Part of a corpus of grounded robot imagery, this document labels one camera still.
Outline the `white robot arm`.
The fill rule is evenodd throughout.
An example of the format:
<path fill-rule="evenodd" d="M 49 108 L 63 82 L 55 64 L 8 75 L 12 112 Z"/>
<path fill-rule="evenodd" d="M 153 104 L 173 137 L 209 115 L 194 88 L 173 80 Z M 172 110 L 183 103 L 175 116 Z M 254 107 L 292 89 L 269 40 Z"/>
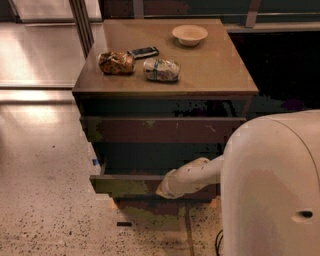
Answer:
<path fill-rule="evenodd" d="M 176 199 L 218 183 L 224 256 L 320 256 L 320 111 L 262 116 L 240 126 L 222 156 L 164 176 Z"/>

